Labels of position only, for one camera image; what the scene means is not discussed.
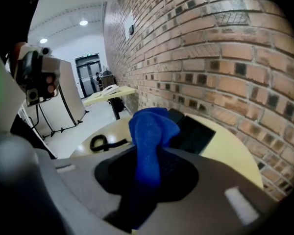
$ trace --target white floor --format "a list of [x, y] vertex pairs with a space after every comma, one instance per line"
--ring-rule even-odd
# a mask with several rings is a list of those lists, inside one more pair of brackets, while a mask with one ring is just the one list
[[[85, 109], [89, 113], [84, 116], [82, 123], [63, 133], [56, 132], [52, 137], [45, 139], [45, 143], [58, 158], [68, 158], [91, 134], [116, 120], [108, 102], [99, 102]], [[124, 118], [129, 116], [129, 112], [124, 109], [119, 115], [120, 118]]]

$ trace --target wall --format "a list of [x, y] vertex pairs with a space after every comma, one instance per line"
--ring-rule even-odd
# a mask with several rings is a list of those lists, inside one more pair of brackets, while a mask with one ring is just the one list
[[[134, 34], [123, 22], [132, 10]], [[118, 0], [104, 22], [108, 65], [133, 112], [212, 119], [253, 154], [274, 199], [294, 186], [294, 34], [271, 0]]]
[[68, 61], [72, 64], [75, 83], [81, 98], [83, 98], [84, 95], [78, 79], [75, 58], [81, 57], [85, 54], [94, 54], [97, 52], [99, 53], [101, 68], [103, 68], [103, 66], [107, 67], [107, 59], [102, 35], [83, 35], [52, 48], [52, 54], [54, 57]]

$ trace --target blue cloth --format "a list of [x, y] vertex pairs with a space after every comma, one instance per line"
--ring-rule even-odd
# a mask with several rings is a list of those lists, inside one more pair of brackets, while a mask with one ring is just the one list
[[129, 192], [129, 215], [133, 229], [139, 228], [156, 207], [161, 184], [157, 147], [169, 146], [180, 129], [169, 119], [166, 108], [147, 108], [136, 112], [128, 123], [132, 142], [137, 146], [137, 166]]
[[169, 146], [180, 129], [169, 119], [166, 108], [147, 108], [136, 112], [129, 122], [133, 144], [137, 146], [135, 179], [150, 187], [160, 185], [157, 146]]

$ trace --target doorway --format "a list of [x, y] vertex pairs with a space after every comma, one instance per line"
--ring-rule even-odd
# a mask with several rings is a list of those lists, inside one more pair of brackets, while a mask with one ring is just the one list
[[99, 54], [76, 58], [75, 63], [83, 95], [89, 97], [98, 91], [96, 73], [101, 73]]

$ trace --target table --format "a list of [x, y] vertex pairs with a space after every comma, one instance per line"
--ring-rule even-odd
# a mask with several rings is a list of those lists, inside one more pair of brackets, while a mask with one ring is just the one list
[[[201, 156], [217, 160], [230, 166], [259, 188], [263, 188], [261, 174], [254, 158], [247, 147], [236, 136], [221, 125], [212, 122], [209, 119], [192, 114], [185, 115], [206, 125], [216, 132], [213, 139], [200, 154]], [[76, 148], [71, 157], [93, 154], [93, 151], [89, 148], [89, 144], [91, 139], [99, 134], [105, 135], [109, 143], [114, 143], [122, 139], [132, 141], [128, 128], [128, 122], [131, 118], [132, 116], [122, 118], [96, 131]]]
[[119, 91], [117, 93], [113, 93], [113, 94], [110, 94], [107, 96], [102, 96], [101, 92], [96, 92], [96, 93], [92, 94], [89, 98], [87, 98], [83, 104], [84, 104], [84, 106], [88, 106], [88, 105], [91, 105], [91, 104], [94, 104], [94, 103], [97, 103], [100, 101], [109, 100], [111, 103], [111, 107], [112, 107], [114, 116], [116, 117], [116, 120], [118, 120], [118, 119], [120, 119], [120, 115], [119, 115], [118, 111], [116, 111], [116, 108], [115, 108], [115, 98], [135, 93], [135, 91], [136, 90], [131, 87], [121, 86], [121, 87], [119, 87]]

